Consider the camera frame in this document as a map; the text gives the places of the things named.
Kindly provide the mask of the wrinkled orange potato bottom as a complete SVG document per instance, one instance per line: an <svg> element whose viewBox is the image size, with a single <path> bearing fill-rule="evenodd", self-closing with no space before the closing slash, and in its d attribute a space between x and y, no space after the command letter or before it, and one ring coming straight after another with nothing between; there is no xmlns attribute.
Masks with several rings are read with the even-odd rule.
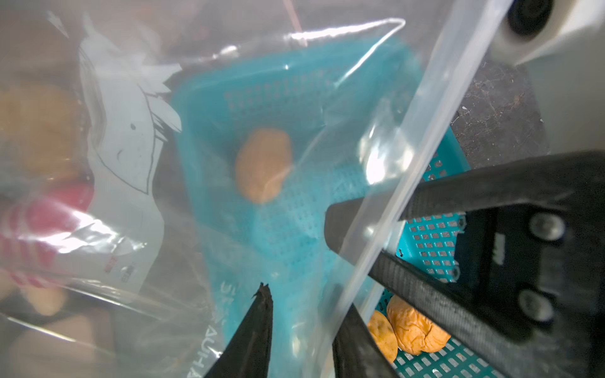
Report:
<svg viewBox="0 0 605 378"><path fill-rule="evenodd" d="M396 295L391 297L386 313L400 350L408 354L436 353L451 338L444 329Z"/></svg>

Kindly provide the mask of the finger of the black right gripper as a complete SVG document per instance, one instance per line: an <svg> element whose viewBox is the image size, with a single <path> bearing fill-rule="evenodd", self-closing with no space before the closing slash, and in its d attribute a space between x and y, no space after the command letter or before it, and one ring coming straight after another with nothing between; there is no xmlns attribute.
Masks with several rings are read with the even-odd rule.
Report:
<svg viewBox="0 0 605 378"><path fill-rule="evenodd" d="M533 157L419 184L404 205L384 192L330 206L325 238L338 253L358 213L384 205L398 221L497 211L493 248L500 255L603 255L604 153Z"/></svg>
<svg viewBox="0 0 605 378"><path fill-rule="evenodd" d="M463 301L446 284L388 253L379 253L369 276L460 340L503 375L544 375L540 362L534 359L529 330L514 318L506 318Z"/></svg>

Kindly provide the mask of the clear plastic bag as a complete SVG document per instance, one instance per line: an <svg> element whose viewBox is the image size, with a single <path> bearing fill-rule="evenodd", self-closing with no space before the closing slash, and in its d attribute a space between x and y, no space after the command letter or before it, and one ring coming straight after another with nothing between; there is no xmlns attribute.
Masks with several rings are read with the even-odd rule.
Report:
<svg viewBox="0 0 605 378"><path fill-rule="evenodd" d="M1 375L333 376L509 1L4 1Z"/></svg>
<svg viewBox="0 0 605 378"><path fill-rule="evenodd" d="M56 185L81 179L86 171L83 112L69 85L1 78L1 183Z"/></svg>

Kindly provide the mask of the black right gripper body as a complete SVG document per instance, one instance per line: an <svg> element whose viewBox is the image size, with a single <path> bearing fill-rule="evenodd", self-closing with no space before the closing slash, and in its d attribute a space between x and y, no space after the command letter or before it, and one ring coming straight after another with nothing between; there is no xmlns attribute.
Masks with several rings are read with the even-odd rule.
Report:
<svg viewBox="0 0 605 378"><path fill-rule="evenodd" d="M604 215L530 205L466 213L458 290L481 319L464 340L506 376L604 375Z"/></svg>

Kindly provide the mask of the large yellow potato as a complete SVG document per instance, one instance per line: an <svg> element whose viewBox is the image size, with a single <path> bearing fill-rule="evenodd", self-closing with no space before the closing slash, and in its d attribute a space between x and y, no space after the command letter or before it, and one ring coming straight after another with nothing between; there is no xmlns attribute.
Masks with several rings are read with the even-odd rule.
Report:
<svg viewBox="0 0 605 378"><path fill-rule="evenodd" d="M239 193L255 204L273 201L291 172L291 138L279 129L257 129L247 137L236 156L235 178Z"/></svg>

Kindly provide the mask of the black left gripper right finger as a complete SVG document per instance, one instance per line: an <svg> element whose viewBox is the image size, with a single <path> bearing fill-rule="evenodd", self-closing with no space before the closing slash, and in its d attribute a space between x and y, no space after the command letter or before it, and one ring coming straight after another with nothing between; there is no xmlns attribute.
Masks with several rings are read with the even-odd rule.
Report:
<svg viewBox="0 0 605 378"><path fill-rule="evenodd" d="M398 376L354 305L350 306L332 343L332 357L336 378Z"/></svg>

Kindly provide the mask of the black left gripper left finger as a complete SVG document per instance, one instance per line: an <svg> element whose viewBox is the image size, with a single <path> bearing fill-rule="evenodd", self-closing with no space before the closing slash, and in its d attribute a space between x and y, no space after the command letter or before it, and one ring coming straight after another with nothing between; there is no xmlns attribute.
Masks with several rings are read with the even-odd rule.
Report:
<svg viewBox="0 0 605 378"><path fill-rule="evenodd" d="M206 377L267 378L273 326L273 297L269 285L261 283L239 328Z"/></svg>

